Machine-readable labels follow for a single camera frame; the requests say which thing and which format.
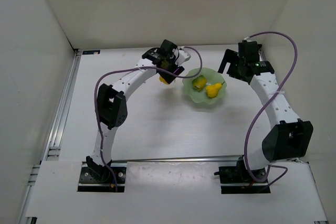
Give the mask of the yellow fake lemon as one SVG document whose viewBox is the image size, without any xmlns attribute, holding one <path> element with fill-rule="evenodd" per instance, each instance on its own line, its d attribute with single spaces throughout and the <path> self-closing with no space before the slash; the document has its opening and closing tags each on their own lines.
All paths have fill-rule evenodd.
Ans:
<svg viewBox="0 0 336 224">
<path fill-rule="evenodd" d="M 159 80 L 160 80 L 163 84 L 165 84 L 165 85 L 170 85 L 170 84 L 171 84 L 170 82 L 168 82 L 167 80 L 165 80 L 162 76 L 159 76 Z"/>
</svg>

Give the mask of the green yellow fake mango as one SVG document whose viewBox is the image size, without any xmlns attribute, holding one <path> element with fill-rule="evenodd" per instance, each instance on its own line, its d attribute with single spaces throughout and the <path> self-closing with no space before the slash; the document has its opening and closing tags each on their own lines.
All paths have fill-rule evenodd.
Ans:
<svg viewBox="0 0 336 224">
<path fill-rule="evenodd" d="M 207 80 L 203 75 L 199 75 L 192 81 L 192 87 L 196 91 L 202 91 L 202 89 L 206 86 Z"/>
</svg>

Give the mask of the yellow fake pear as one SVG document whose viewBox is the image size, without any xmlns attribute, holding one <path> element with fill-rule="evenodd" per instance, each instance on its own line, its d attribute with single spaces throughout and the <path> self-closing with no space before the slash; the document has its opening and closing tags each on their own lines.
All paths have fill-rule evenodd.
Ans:
<svg viewBox="0 0 336 224">
<path fill-rule="evenodd" d="M 216 84 L 206 86 L 205 92 L 206 92 L 207 97 L 211 99 L 217 97 L 219 91 L 223 87 L 223 84 L 224 83 L 216 83 Z"/>
</svg>

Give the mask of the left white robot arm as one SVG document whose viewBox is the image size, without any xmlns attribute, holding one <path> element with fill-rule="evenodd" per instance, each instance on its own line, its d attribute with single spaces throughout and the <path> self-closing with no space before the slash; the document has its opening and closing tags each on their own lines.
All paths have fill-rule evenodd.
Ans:
<svg viewBox="0 0 336 224">
<path fill-rule="evenodd" d="M 159 74 L 166 83 L 171 83 L 184 71 L 182 64 L 190 54 L 176 44 L 164 40 L 159 48 L 146 51 L 134 68 L 124 71 L 114 84 L 100 80 L 95 86 L 94 107 L 98 120 L 98 133 L 93 153 L 86 157 L 90 175 L 99 183 L 115 183 L 111 170 L 111 151 L 114 137 L 128 116 L 127 100 L 147 79 Z"/>
</svg>

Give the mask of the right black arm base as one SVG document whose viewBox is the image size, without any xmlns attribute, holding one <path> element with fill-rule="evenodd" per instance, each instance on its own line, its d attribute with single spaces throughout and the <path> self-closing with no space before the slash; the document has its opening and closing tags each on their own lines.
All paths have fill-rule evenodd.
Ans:
<svg viewBox="0 0 336 224">
<path fill-rule="evenodd" d="M 219 178 L 222 195 L 271 193 L 268 180 L 259 183 L 251 178 L 242 157 L 235 165 L 220 165 L 214 176 Z"/>
</svg>

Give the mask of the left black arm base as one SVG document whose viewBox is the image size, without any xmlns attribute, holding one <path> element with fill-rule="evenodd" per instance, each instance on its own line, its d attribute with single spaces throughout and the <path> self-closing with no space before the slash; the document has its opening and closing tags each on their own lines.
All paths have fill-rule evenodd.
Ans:
<svg viewBox="0 0 336 224">
<path fill-rule="evenodd" d="M 78 180 L 78 192 L 123 193 L 127 175 L 126 163 L 111 163 L 116 179 L 111 171 L 104 167 L 101 175 L 95 173 L 85 162 L 82 163 Z"/>
</svg>

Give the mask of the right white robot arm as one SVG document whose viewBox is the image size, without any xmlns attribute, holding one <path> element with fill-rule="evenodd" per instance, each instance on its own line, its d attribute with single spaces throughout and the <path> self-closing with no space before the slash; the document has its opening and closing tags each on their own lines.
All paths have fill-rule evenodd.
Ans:
<svg viewBox="0 0 336 224">
<path fill-rule="evenodd" d="M 219 73 L 224 71 L 230 77 L 248 83 L 262 103 L 257 115 L 267 114 L 270 132 L 253 152 L 248 151 L 246 140 L 244 154 L 237 162 L 237 169 L 242 175 L 263 182 L 265 176 L 257 173 L 273 162 L 306 155 L 313 125 L 302 120 L 291 108 L 271 63 L 260 59 L 257 42 L 245 40 L 238 44 L 237 51 L 227 49 L 218 69 Z"/>
</svg>

